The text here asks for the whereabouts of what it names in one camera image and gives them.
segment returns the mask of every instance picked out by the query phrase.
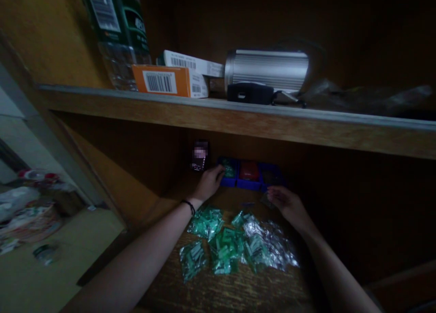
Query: basket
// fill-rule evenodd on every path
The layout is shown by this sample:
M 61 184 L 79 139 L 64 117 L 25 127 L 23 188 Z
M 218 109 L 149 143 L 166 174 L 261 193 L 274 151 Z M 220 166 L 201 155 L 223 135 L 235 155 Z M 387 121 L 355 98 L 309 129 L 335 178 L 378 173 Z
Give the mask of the basket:
M 62 226 L 62 219 L 51 205 L 44 213 L 12 230 L 0 231 L 0 236 L 18 238 L 26 243 L 35 243 L 53 234 Z

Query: shelf edge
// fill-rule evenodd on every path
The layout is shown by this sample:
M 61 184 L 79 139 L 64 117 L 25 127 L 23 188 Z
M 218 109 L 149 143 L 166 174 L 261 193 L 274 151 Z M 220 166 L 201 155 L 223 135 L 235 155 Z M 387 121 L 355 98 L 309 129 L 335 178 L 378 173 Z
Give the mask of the shelf edge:
M 436 131 L 436 121 L 392 118 L 376 115 L 344 113 L 334 111 L 321 111 L 313 109 L 300 109 L 282 106 L 269 106 L 258 104 L 245 104 L 228 102 L 220 99 L 192 99 L 179 96 L 158 95 L 149 93 L 136 93 L 114 89 L 96 89 L 86 87 L 73 87 L 66 85 L 37 84 L 39 90 L 56 91 L 61 93 L 74 93 L 83 95 L 108 96 L 115 98 L 137 99 L 159 103 L 199 106 L 212 109 L 226 109 L 250 113 L 261 113 L 287 116 L 301 119 L 314 119 L 323 121 L 343 122 L 350 124 L 365 124 L 382 127 L 404 128 L 412 130 Z

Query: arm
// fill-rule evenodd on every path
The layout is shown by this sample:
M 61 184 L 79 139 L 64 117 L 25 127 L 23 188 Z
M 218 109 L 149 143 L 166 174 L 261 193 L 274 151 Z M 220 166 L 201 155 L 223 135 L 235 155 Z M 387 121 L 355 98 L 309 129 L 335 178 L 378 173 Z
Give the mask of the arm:
M 218 189 L 224 167 L 203 173 L 195 192 L 186 198 L 197 210 Z M 130 312 L 159 273 L 191 219 L 181 203 L 137 238 L 63 308 L 65 312 Z
M 301 234 L 317 267 L 334 312 L 380 312 L 333 252 L 310 219 L 298 195 L 282 186 L 268 188 L 268 199 Z

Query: barcode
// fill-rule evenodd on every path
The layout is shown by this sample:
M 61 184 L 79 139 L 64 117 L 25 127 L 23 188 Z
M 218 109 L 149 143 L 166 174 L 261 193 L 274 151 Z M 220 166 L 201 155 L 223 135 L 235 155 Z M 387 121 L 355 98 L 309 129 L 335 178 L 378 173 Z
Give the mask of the barcode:
M 192 92 L 193 93 L 201 93 L 201 87 L 199 85 L 193 84 L 192 85 Z
M 192 68 L 192 69 L 195 69 L 197 67 L 195 62 L 186 61 L 186 60 L 182 60 L 182 59 L 176 59 L 176 58 L 171 58 L 171 64 L 173 66 L 181 66 L 184 68 Z
M 101 29 L 121 32 L 112 0 L 91 0 L 91 4 Z
M 145 85 L 149 92 L 177 94 L 174 72 L 144 71 Z

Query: phone screen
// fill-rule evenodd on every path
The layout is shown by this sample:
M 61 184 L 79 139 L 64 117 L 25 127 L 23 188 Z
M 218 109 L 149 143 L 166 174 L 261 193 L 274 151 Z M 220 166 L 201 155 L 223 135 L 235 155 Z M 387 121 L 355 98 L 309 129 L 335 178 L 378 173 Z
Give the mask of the phone screen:
M 204 171 L 208 158 L 209 144 L 207 141 L 196 141 L 192 151 L 191 168 L 195 171 Z

